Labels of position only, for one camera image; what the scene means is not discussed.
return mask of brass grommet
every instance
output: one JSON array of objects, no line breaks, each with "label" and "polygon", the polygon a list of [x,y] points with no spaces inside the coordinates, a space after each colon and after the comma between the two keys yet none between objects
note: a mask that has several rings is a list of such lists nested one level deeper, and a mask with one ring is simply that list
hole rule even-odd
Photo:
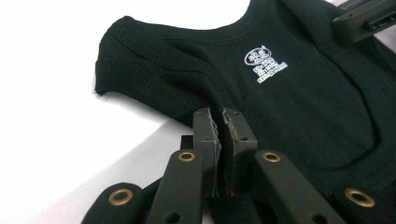
[{"label": "brass grommet", "polygon": [[265,159],[266,161],[270,161],[270,162],[280,161],[280,157],[272,152],[266,152],[266,153],[262,154],[262,158]]},{"label": "brass grommet", "polygon": [[[119,196],[122,193],[126,194],[126,196],[121,199],[118,199],[117,196]],[[108,202],[113,204],[114,206],[120,206],[131,201],[133,197],[134,194],[130,189],[117,189],[116,191],[110,194],[110,196],[108,197]]]},{"label": "brass grommet", "polygon": [[180,161],[193,161],[195,159],[195,155],[192,152],[182,152],[178,155],[178,159]]},{"label": "brass grommet", "polygon": [[375,200],[370,195],[358,190],[358,189],[346,189],[346,197],[353,203],[362,207],[374,207]]}]

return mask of white logo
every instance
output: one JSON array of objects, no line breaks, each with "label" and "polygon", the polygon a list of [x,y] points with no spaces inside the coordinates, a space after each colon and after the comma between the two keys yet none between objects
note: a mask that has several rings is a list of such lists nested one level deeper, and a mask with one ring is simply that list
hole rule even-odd
[{"label": "white logo", "polygon": [[253,72],[259,76],[257,79],[259,83],[264,82],[268,77],[272,77],[277,72],[288,67],[286,63],[278,64],[271,57],[271,54],[271,50],[262,46],[261,48],[251,50],[247,56],[245,56],[245,64],[257,65],[253,68]]}]

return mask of black t-shirt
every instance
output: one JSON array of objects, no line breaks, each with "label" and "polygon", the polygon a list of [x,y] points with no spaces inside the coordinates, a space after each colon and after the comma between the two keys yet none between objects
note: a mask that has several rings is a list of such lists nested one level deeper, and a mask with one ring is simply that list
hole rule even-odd
[{"label": "black t-shirt", "polygon": [[325,196],[396,179],[396,57],[373,38],[336,44],[321,0],[252,0],[239,21],[197,31],[124,17],[104,35],[95,90],[191,125],[241,111],[260,148],[286,154]]}]

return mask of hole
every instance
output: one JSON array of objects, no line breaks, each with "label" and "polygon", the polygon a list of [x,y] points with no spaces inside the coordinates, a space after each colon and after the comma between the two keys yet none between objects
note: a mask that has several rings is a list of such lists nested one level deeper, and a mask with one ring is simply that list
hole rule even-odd
[{"label": "hole", "polygon": [[318,224],[327,224],[328,223],[326,217],[324,217],[323,215],[314,215],[312,217],[312,220]]},{"label": "hole", "polygon": [[128,197],[128,194],[126,192],[120,192],[120,193],[114,195],[114,199],[118,200],[118,201],[125,199],[126,197]]},{"label": "hole", "polygon": [[171,212],[171,213],[167,213],[163,218],[163,220],[166,223],[178,223],[181,220],[181,216],[178,213]]},{"label": "hole", "polygon": [[262,154],[262,158],[265,159],[266,161],[270,161],[270,162],[280,161],[280,157],[272,152],[266,152],[266,153]]},{"label": "hole", "polygon": [[273,160],[276,160],[277,157],[276,157],[276,155],[267,155],[267,159],[273,161]]},{"label": "hole", "polygon": [[374,207],[375,200],[370,195],[358,189],[346,189],[346,197],[353,203],[362,207]]},{"label": "hole", "polygon": [[191,159],[191,155],[190,154],[183,154],[183,155],[181,155],[181,158],[183,158],[184,160],[188,160],[188,159]]},{"label": "hole", "polygon": [[195,159],[195,155],[191,152],[182,152],[178,155],[178,159],[180,161],[193,161]]},{"label": "hole", "polygon": [[120,206],[132,200],[134,194],[130,189],[117,189],[108,197],[108,202],[114,206]]},{"label": "hole", "polygon": [[367,198],[365,198],[363,195],[358,193],[352,193],[352,197],[359,202],[363,202],[363,203],[368,202]]}]

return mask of black plastic part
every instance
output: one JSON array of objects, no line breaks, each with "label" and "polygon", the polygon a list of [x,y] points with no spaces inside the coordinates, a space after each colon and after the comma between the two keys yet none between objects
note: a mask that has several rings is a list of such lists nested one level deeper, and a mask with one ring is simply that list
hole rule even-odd
[{"label": "black plastic part", "polygon": [[[269,161],[263,158],[266,153],[271,153]],[[260,150],[254,157],[257,189],[271,204],[278,223],[345,223],[285,155]]]},{"label": "black plastic part", "polygon": [[208,107],[194,112],[192,120],[193,149],[203,156],[204,196],[215,196],[217,191],[217,165],[221,145],[215,121]]},{"label": "black plastic part", "polygon": [[248,166],[253,162],[258,142],[242,113],[224,108],[222,116],[227,126],[224,134],[226,190],[233,197],[247,195],[252,179]]},{"label": "black plastic part", "polygon": [[[118,189],[128,189],[132,199],[123,205],[113,205],[109,202],[110,195]],[[137,224],[144,217],[142,189],[133,184],[119,183],[105,189],[82,220],[82,224]]]},{"label": "black plastic part", "polygon": [[[193,160],[182,161],[179,158],[182,153],[192,153]],[[202,223],[202,180],[201,153],[194,150],[173,153],[146,223]]]},{"label": "black plastic part", "polygon": [[[347,189],[357,189],[369,195],[375,202],[374,206],[361,206],[349,200],[346,196]],[[365,202],[363,197],[356,197],[355,200]],[[332,202],[337,212],[347,221],[347,223],[377,224],[396,223],[396,213],[394,206],[382,203],[379,198],[368,189],[342,186],[336,188],[332,195]]]},{"label": "black plastic part", "polygon": [[343,11],[350,11],[356,7],[370,2],[371,0],[349,0],[338,6]]},{"label": "black plastic part", "polygon": [[375,0],[358,5],[332,21],[334,39],[356,43],[396,24],[396,0]]}]

